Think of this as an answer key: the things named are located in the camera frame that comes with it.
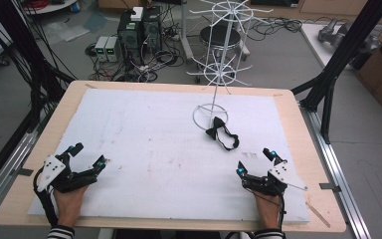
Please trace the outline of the grey power supply unit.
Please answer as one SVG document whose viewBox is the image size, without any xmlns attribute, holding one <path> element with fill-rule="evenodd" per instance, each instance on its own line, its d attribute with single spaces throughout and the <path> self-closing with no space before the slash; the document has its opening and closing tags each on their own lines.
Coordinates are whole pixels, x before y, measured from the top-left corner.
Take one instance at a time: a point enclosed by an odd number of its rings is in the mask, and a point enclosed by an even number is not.
<svg viewBox="0 0 382 239">
<path fill-rule="evenodd" d="M 98 38 L 98 40 L 95 44 L 96 56 L 100 62 L 106 62 L 107 61 L 107 56 L 105 53 L 105 45 L 107 43 L 107 40 L 108 40 L 108 37 L 101 36 Z"/>
<path fill-rule="evenodd" d="M 105 53 L 109 62 L 117 62 L 119 56 L 119 48 L 117 44 L 118 39 L 116 37 L 109 37 L 105 44 Z"/>
</svg>

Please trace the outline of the grey machine part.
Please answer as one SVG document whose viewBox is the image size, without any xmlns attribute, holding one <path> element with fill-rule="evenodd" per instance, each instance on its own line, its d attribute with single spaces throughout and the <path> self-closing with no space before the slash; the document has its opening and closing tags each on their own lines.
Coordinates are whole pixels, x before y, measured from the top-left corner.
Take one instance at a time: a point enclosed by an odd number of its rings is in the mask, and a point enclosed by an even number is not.
<svg viewBox="0 0 382 239">
<path fill-rule="evenodd" d="M 339 27 L 337 32 L 334 32 L 334 27 L 337 23 L 337 19 L 333 18 L 325 27 L 318 31 L 317 40 L 321 43 L 327 42 L 334 49 L 336 49 L 343 38 L 347 35 L 348 31 L 352 27 L 352 22 L 346 22 Z M 374 35 L 369 35 L 363 43 L 360 45 L 358 50 L 362 53 L 372 52 L 373 50 L 379 48 L 381 45 L 379 39 Z"/>
</svg>

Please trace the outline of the person's right hand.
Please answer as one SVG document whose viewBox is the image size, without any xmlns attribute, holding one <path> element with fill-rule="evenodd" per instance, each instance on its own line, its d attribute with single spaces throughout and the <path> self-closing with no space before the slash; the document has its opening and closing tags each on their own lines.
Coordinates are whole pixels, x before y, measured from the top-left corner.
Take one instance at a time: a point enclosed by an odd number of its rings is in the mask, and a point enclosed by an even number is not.
<svg viewBox="0 0 382 239">
<path fill-rule="evenodd" d="M 263 229 L 279 229 L 280 198 L 254 192 L 258 214 Z"/>
</svg>

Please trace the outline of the white box device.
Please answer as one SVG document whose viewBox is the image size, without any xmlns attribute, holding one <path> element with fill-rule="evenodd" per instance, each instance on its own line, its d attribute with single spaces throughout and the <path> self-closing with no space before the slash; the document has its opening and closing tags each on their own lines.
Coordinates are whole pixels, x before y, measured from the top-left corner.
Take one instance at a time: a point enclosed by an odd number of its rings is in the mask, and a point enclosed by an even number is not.
<svg viewBox="0 0 382 239">
<path fill-rule="evenodd" d="M 140 22 L 143 17 L 143 8 L 142 7 L 133 7 L 130 15 L 130 20 L 133 22 Z"/>
</svg>

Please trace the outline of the clear plastic sheet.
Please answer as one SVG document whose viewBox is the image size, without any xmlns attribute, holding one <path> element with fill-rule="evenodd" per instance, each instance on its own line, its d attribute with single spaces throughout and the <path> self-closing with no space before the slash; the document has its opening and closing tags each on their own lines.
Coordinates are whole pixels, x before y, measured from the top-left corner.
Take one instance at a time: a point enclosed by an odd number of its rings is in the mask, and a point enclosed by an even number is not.
<svg viewBox="0 0 382 239">
<path fill-rule="evenodd" d="M 56 22 L 45 25 L 44 31 L 48 42 L 50 44 L 56 44 L 62 41 L 73 41 L 78 37 L 87 34 L 90 30 L 80 25 L 70 27 L 65 22 Z"/>
</svg>

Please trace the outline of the slim black computer tower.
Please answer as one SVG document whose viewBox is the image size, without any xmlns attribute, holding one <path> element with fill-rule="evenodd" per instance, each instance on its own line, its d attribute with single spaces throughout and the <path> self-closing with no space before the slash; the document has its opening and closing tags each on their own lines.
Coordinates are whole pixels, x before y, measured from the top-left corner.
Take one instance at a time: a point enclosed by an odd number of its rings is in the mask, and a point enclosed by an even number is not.
<svg viewBox="0 0 382 239">
<path fill-rule="evenodd" d="M 149 7 L 144 10 L 142 19 L 147 50 L 153 53 L 162 49 L 160 15 L 160 6 Z"/>
</svg>

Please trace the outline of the black metal frame stand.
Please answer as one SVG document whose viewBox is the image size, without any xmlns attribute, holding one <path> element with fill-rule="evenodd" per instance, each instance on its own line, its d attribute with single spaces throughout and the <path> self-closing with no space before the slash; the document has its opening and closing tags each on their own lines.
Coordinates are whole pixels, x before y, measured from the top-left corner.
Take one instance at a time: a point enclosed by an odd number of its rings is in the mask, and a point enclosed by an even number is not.
<svg viewBox="0 0 382 239">
<path fill-rule="evenodd" d="M 300 105 L 309 112 L 316 112 L 319 103 L 323 102 L 319 132 L 327 144 L 330 144 L 329 126 L 335 83 L 381 19 L 382 0 L 368 0 L 323 70 L 312 80 L 291 90 L 294 95 L 309 90 L 308 95 L 300 101 Z"/>
</svg>

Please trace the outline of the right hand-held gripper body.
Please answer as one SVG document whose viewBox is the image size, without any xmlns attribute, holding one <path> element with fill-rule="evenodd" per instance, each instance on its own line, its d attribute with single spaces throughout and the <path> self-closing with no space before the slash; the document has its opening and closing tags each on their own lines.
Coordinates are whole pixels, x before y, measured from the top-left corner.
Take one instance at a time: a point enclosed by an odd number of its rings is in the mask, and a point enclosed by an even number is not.
<svg viewBox="0 0 382 239">
<path fill-rule="evenodd" d="M 248 173 L 247 177 L 247 180 L 241 179 L 244 188 L 266 195 L 283 195 L 289 186 L 308 190 L 307 185 L 299 178 L 296 170 L 286 160 L 275 164 L 268 170 L 266 176 L 259 177 Z"/>
</svg>

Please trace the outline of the white low platform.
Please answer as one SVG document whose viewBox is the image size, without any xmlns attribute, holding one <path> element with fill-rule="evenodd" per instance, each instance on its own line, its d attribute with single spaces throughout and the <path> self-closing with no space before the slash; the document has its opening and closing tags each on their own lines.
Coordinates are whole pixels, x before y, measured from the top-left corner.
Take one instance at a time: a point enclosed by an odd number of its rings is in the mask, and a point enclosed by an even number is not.
<svg viewBox="0 0 382 239">
<path fill-rule="evenodd" d="M 336 23 L 334 27 L 334 32 L 337 32 L 339 27 L 343 24 Z M 325 67 L 329 60 L 331 59 L 332 55 L 337 50 L 334 49 L 329 43 L 327 42 L 319 42 L 317 40 L 318 31 L 321 30 L 326 25 L 318 25 L 318 24 L 303 24 L 302 25 L 302 34 L 305 37 L 306 41 L 310 44 L 310 47 L 312 51 L 315 53 L 317 59 L 320 61 L 320 63 Z M 359 50 L 355 53 L 355 55 L 349 60 L 349 63 L 346 65 L 346 70 L 359 70 L 364 63 L 369 59 L 369 57 L 372 55 L 372 52 L 365 52 L 362 53 Z"/>
</svg>

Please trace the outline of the thin wooden stick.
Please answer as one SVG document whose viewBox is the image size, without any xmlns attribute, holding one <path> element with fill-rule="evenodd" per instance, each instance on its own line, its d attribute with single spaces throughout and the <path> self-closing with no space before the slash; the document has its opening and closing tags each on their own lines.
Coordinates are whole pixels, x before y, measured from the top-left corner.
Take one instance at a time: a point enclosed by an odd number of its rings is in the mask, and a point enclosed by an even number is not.
<svg viewBox="0 0 382 239">
<path fill-rule="evenodd" d="M 307 208 L 327 227 L 330 228 L 330 223 L 318 212 L 310 203 L 305 202 Z"/>
</svg>

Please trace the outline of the white cart leg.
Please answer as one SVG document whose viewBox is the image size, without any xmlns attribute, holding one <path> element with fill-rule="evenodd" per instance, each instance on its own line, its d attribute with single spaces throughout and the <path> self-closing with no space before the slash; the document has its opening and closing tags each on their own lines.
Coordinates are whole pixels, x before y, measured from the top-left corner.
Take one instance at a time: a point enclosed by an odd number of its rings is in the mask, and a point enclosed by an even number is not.
<svg viewBox="0 0 382 239">
<path fill-rule="evenodd" d="M 194 57 L 191 46 L 187 39 L 187 0 L 180 0 L 181 3 L 181 33 L 180 33 L 180 42 L 185 54 L 185 59 L 187 62 L 190 62 Z"/>
</svg>

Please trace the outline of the round white table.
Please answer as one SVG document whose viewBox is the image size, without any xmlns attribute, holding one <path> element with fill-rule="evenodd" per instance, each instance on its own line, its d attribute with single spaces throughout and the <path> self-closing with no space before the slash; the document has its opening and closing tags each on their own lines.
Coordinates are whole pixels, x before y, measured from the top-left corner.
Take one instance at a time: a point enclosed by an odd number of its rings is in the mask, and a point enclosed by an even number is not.
<svg viewBox="0 0 382 239">
<path fill-rule="evenodd" d="M 73 13 L 81 11 L 79 0 L 25 0 L 23 10 L 29 15 L 51 13 L 60 10 L 70 10 Z"/>
</svg>

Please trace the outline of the black round stool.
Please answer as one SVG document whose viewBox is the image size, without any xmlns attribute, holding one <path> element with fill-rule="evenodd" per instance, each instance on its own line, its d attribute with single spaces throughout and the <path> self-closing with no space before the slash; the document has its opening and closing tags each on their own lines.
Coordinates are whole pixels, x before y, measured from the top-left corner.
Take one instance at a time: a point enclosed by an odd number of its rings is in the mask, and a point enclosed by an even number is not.
<svg viewBox="0 0 382 239">
<path fill-rule="evenodd" d="M 223 25 L 205 27 L 199 34 L 199 40 L 206 47 L 206 53 L 199 59 L 193 59 L 198 72 L 192 73 L 192 76 L 197 83 L 201 79 L 215 86 L 244 83 L 237 79 L 239 72 L 248 69 L 240 67 L 245 56 L 239 51 L 242 40 L 237 30 Z"/>
</svg>

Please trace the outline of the aluminium rail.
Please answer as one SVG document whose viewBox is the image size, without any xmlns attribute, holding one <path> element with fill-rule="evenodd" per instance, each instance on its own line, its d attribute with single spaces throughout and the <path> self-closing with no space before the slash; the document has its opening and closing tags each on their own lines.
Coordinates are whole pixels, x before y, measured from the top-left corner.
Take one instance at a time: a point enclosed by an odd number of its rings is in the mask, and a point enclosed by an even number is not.
<svg viewBox="0 0 382 239">
<path fill-rule="evenodd" d="M 3 154 L 3 163 L 0 166 L 0 198 L 10 188 L 18 175 L 18 170 L 23 168 L 39 136 L 40 133 L 37 130 L 26 132 Z"/>
<path fill-rule="evenodd" d="M 343 212 L 344 222 L 351 229 L 355 239 L 372 239 L 334 149 L 320 133 L 321 120 L 318 113 L 309 112 L 304 108 L 300 108 L 300 110 L 306 120 L 306 125 L 313 134 L 315 143 L 319 147 L 320 159 L 329 177 L 331 190 L 337 197 L 338 204 Z"/>
</svg>

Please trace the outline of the person's left hand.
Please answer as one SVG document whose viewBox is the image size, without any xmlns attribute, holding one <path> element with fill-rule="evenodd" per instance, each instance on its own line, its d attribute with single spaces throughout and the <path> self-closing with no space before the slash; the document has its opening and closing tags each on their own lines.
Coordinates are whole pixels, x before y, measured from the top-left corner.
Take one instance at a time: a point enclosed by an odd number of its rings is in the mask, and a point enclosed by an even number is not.
<svg viewBox="0 0 382 239">
<path fill-rule="evenodd" d="M 57 203 L 59 219 L 58 224 L 73 228 L 79 217 L 83 205 L 83 198 L 87 187 L 76 189 L 71 192 L 54 191 L 54 197 Z"/>
</svg>

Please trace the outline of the white foam board mat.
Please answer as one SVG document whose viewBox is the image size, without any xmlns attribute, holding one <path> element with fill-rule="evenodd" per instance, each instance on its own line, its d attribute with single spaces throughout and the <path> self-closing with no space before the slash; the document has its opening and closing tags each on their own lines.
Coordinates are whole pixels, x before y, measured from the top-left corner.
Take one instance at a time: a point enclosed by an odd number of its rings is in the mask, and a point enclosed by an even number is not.
<svg viewBox="0 0 382 239">
<path fill-rule="evenodd" d="M 207 92 L 172 93 L 89 89 L 65 130 L 56 153 L 82 143 L 75 171 L 99 156 L 106 168 L 87 191 L 85 216 L 242 220 L 257 219 L 254 196 L 236 173 L 243 164 L 264 176 L 272 163 L 264 149 L 290 158 L 275 100 L 218 95 L 227 126 L 213 139 L 201 105 Z"/>
</svg>

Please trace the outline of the black bow tie with strap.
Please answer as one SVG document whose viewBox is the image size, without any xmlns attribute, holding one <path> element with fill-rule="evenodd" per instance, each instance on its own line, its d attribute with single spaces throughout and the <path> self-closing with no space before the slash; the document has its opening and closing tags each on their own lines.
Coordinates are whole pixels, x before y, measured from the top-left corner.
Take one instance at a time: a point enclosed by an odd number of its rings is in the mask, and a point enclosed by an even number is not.
<svg viewBox="0 0 382 239">
<path fill-rule="evenodd" d="M 220 128 L 224 131 L 224 133 L 228 137 L 230 137 L 230 138 L 232 138 L 234 140 L 234 142 L 233 142 L 231 147 L 225 146 L 225 144 L 220 140 L 220 138 L 219 138 L 219 129 Z M 213 140 L 217 140 L 228 151 L 233 150 L 233 149 L 237 148 L 240 145 L 239 136 L 237 134 L 230 133 L 230 131 L 226 127 L 226 123 L 222 119 L 220 119 L 218 117 L 214 117 L 213 125 L 210 128 L 206 129 L 205 132 Z"/>
</svg>

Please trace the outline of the grey tape piece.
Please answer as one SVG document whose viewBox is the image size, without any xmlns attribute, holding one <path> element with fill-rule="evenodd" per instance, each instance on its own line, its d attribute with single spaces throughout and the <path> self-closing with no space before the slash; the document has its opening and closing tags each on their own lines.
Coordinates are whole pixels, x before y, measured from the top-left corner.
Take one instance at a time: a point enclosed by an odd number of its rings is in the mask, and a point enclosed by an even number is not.
<svg viewBox="0 0 382 239">
<path fill-rule="evenodd" d="M 320 183 L 319 186 L 322 190 L 331 190 L 333 193 L 339 193 L 341 191 L 340 186 L 333 183 Z"/>
</svg>

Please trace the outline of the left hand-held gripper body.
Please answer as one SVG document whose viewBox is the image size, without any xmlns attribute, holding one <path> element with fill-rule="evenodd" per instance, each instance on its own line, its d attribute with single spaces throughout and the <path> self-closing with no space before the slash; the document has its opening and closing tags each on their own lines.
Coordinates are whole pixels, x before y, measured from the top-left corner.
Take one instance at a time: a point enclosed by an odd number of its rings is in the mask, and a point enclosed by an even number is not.
<svg viewBox="0 0 382 239">
<path fill-rule="evenodd" d="M 52 186 L 66 193 L 97 182 L 98 168 L 94 166 L 83 172 L 73 172 L 70 168 L 72 156 L 73 154 L 69 152 L 49 156 L 44 162 L 36 190 L 43 192 Z"/>
</svg>

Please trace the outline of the large black computer tower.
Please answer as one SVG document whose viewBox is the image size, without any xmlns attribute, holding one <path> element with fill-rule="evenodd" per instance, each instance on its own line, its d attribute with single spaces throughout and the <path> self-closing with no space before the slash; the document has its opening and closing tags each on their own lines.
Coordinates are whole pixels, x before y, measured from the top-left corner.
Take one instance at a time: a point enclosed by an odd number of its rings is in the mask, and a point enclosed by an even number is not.
<svg viewBox="0 0 382 239">
<path fill-rule="evenodd" d="M 141 47 L 143 44 L 143 25 L 141 21 L 131 20 L 131 11 L 124 11 L 120 16 L 117 35 L 124 61 L 135 66 L 142 64 Z"/>
</svg>

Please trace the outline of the white wire display rack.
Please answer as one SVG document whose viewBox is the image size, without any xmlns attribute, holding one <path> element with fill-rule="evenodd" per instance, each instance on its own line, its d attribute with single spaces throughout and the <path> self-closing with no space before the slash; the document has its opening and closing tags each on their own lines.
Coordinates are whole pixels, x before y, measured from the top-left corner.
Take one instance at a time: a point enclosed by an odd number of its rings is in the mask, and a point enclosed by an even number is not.
<svg viewBox="0 0 382 239">
<path fill-rule="evenodd" d="M 192 58 L 199 71 L 188 72 L 188 75 L 197 79 L 204 78 L 208 81 L 207 86 L 215 87 L 212 102 L 198 105 L 192 115 L 198 127 L 208 129 L 213 125 L 214 117 L 224 122 L 229 119 L 228 111 L 216 103 L 218 88 L 224 87 L 228 93 L 228 86 L 232 83 L 247 85 L 238 80 L 237 75 L 248 69 L 242 68 L 240 64 L 246 60 L 244 48 L 251 22 L 256 20 L 256 9 L 247 6 L 249 0 L 224 0 L 218 3 L 201 1 L 212 5 L 210 10 L 204 10 L 204 13 L 212 14 L 211 24 L 199 34 L 200 42 L 206 47 L 206 54 L 200 59 Z"/>
</svg>

